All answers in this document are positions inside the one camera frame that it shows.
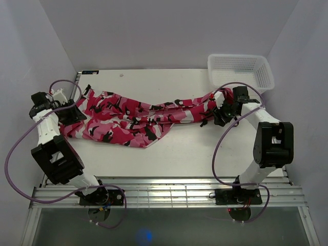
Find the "pink camouflage trousers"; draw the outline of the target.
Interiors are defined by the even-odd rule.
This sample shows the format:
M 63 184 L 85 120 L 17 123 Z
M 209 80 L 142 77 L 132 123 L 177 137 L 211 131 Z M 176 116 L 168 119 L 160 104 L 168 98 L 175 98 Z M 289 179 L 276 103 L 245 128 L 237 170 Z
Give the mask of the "pink camouflage trousers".
M 146 148 L 163 138 L 174 124 L 201 124 L 201 113 L 216 105 L 209 100 L 211 93 L 151 105 L 87 86 L 77 102 L 87 119 L 62 126 L 60 131 L 68 138 Z

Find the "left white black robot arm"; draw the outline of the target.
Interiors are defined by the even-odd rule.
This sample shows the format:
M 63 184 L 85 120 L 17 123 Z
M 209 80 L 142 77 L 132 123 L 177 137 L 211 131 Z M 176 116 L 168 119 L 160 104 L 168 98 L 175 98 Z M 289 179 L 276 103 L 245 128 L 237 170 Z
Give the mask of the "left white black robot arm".
M 42 171 L 53 184 L 69 184 L 76 188 L 85 187 L 75 195 L 90 204 L 103 205 L 109 201 L 109 193 L 102 185 L 101 180 L 93 175 L 85 174 L 81 158 L 60 133 L 59 124 L 69 126 L 80 122 L 86 117 L 74 105 L 72 99 L 67 100 L 62 90 L 53 95 L 37 92 L 31 96 L 34 106 L 29 116 L 37 126 L 37 147 L 31 154 Z

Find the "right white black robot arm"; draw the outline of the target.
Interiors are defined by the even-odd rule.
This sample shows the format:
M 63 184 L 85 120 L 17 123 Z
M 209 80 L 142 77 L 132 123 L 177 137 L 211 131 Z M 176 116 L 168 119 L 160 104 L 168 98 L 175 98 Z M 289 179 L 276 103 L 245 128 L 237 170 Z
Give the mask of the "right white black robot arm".
M 263 100 L 250 98 L 251 86 L 237 83 L 229 96 L 227 89 L 221 87 L 213 92 L 209 99 L 215 102 L 212 110 L 214 123 L 225 126 L 231 120 L 235 127 L 246 119 L 256 130 L 253 146 L 253 160 L 248 168 L 236 177 L 233 183 L 225 183 L 225 189 L 216 189 L 212 198 L 217 205 L 262 204 L 261 183 L 269 174 L 294 158 L 294 127 L 290 122 L 282 122 L 271 116 L 265 109 Z

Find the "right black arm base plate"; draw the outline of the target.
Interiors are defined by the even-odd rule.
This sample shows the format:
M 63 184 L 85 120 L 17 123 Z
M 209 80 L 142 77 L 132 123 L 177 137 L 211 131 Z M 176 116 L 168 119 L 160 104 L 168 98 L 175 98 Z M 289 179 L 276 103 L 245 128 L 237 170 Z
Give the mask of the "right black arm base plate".
M 216 205 L 260 205 L 262 198 L 259 189 L 247 190 L 233 187 L 232 189 L 215 189 Z

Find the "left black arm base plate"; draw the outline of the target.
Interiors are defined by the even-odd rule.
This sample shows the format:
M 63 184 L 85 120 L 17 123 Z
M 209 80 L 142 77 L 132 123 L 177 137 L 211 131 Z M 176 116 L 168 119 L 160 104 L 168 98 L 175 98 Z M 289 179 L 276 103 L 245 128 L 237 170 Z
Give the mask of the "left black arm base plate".
M 78 204 L 80 206 L 105 206 L 107 204 L 111 206 L 123 206 L 125 204 L 124 198 L 120 190 L 118 189 L 107 189 L 109 194 L 107 203 L 97 204 L 94 202 L 89 202 L 84 198 L 80 197 Z

